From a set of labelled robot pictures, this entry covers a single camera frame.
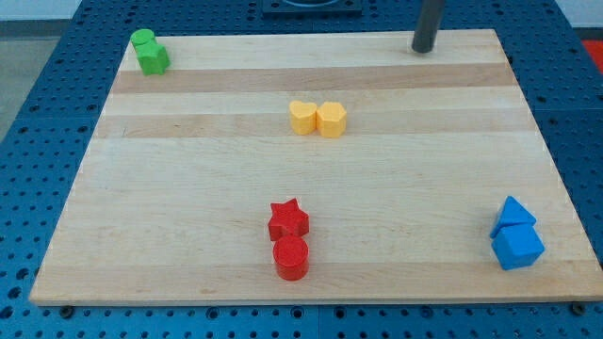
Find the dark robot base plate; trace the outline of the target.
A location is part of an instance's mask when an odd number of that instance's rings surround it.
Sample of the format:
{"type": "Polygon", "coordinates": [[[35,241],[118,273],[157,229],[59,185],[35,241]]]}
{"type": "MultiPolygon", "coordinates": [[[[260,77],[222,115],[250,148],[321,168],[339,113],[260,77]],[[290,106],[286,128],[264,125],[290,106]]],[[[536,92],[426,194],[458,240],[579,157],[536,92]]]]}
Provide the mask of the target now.
{"type": "Polygon", "coordinates": [[[264,16],[306,14],[359,14],[362,0],[260,0],[264,16]]]}

